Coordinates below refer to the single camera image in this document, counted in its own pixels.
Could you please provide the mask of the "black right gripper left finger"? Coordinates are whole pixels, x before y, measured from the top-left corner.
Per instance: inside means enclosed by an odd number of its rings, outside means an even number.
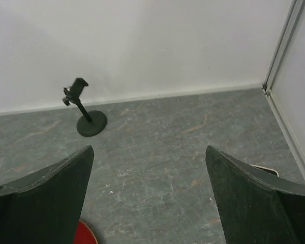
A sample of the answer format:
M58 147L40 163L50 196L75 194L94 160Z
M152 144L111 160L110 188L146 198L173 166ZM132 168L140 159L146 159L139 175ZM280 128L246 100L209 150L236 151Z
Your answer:
M0 243L73 243L93 162L87 145L0 185Z

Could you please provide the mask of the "black phone stand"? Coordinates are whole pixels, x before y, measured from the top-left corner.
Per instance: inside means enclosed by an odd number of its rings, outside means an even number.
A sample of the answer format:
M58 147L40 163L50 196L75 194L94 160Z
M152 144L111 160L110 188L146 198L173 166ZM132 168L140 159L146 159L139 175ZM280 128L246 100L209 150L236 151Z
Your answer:
M83 137L92 137L102 132L107 125L107 116L102 111L87 111L82 105L80 95L83 89L88 86L88 83L83 78L76 78L71 86L64 87L65 97L62 98L66 106L71 103L75 104L82 117L78 120L76 129Z

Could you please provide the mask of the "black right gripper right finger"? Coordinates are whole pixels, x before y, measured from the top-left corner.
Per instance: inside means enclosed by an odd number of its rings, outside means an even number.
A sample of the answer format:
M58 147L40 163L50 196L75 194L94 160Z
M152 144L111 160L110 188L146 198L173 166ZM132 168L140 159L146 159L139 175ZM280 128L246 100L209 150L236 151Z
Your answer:
M305 243L305 185L213 146L205 160L226 243Z

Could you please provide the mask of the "cream cased smartphone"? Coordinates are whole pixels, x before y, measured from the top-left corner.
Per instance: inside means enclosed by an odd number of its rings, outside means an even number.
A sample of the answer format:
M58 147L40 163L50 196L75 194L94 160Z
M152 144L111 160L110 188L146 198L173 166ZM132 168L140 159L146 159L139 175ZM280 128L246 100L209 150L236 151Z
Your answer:
M252 166L254 168L258 168L258 169L263 170L263 171L265 171L269 174L272 174L272 175L275 175L275 176L279 177L279 173L274 169L263 167L263 166L258 166L258 165L253 165L253 164L251 164L250 166Z

